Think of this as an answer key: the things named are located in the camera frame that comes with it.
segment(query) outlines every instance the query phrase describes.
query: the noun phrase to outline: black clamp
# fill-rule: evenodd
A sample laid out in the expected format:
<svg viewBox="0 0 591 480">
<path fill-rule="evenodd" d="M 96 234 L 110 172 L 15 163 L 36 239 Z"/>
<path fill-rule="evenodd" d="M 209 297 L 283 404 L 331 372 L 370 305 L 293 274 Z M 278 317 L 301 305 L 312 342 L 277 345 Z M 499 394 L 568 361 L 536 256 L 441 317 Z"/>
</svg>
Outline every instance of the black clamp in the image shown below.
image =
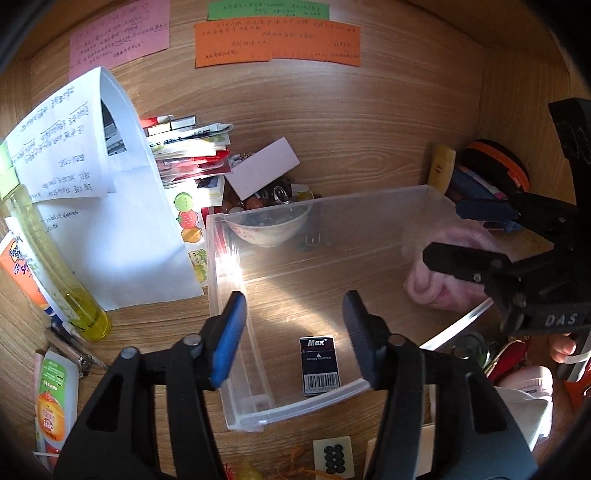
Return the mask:
<svg viewBox="0 0 591 480">
<path fill-rule="evenodd" d="M 359 294 L 343 301 L 343 317 L 361 374 L 388 390 L 366 480 L 413 480 L 423 426 L 425 385 L 437 386 L 436 426 L 428 480 L 528 479 L 536 470 L 519 427 L 478 365 L 422 350 L 392 334 Z"/>
<path fill-rule="evenodd" d="M 170 349 L 121 350 L 80 413 L 54 477 L 70 479 L 225 480 L 203 390 L 228 377 L 246 322 L 246 299 L 233 292 L 222 314 Z M 177 476 L 160 471 L 154 386 L 166 385 L 168 425 Z"/>
</svg>

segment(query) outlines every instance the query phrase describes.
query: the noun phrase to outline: white paper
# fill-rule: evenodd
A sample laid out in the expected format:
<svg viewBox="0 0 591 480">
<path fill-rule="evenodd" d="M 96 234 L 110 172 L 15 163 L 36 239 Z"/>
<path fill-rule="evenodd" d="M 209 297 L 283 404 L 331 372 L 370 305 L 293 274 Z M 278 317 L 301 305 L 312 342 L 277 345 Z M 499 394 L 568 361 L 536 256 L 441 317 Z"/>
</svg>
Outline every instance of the white paper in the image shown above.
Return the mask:
<svg viewBox="0 0 591 480">
<path fill-rule="evenodd" d="M 241 200 L 281 177 L 300 161 L 285 137 L 255 153 L 232 168 L 225 177 Z"/>
<path fill-rule="evenodd" d="M 113 191 L 100 107 L 101 69 L 38 105 L 8 134 L 8 151 L 33 202 Z"/>
<path fill-rule="evenodd" d="M 38 202 L 49 236 L 105 310 L 202 295 L 133 104 L 104 69 L 100 99 L 126 147 L 108 157 L 114 192 Z"/>
</svg>

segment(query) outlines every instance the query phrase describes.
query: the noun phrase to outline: yellow plastic bottle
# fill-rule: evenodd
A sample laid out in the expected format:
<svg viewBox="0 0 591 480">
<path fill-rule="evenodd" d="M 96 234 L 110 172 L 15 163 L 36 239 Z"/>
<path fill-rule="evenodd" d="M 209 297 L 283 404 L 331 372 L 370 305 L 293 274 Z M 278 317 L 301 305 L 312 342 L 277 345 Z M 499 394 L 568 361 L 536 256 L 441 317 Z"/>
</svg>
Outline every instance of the yellow plastic bottle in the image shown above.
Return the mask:
<svg viewBox="0 0 591 480">
<path fill-rule="evenodd" d="M 82 336 L 89 340 L 105 338 L 111 331 L 111 319 L 76 279 L 47 235 L 27 188 L 18 180 L 4 142 L 0 144 L 0 200 L 0 213 L 35 279 Z"/>
</svg>

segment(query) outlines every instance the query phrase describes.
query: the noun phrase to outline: white card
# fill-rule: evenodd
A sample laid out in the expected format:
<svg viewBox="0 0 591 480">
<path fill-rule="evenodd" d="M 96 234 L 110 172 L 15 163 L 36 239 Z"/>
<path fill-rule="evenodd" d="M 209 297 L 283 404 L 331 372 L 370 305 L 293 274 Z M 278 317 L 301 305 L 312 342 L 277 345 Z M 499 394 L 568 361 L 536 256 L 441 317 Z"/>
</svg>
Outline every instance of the white card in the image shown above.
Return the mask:
<svg viewBox="0 0 591 480">
<path fill-rule="evenodd" d="M 78 77 L 38 105 L 6 141 L 33 202 L 113 191 L 100 105 L 104 70 Z"/>
</svg>

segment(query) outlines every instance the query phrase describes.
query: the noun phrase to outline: pink cloth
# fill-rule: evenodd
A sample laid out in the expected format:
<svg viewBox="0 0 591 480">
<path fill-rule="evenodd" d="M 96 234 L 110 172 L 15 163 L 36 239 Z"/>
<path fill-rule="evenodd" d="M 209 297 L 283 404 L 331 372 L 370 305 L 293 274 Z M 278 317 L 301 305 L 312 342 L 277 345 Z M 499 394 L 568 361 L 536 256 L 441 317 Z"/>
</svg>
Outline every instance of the pink cloth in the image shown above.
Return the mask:
<svg viewBox="0 0 591 480">
<path fill-rule="evenodd" d="M 443 227 L 421 239 L 425 247 L 432 242 L 499 252 L 494 237 L 480 224 Z M 404 290 L 416 303 L 435 309 L 466 312 L 486 300 L 484 285 L 458 280 L 451 275 L 432 272 L 423 263 L 423 249 L 416 252 Z"/>
</svg>

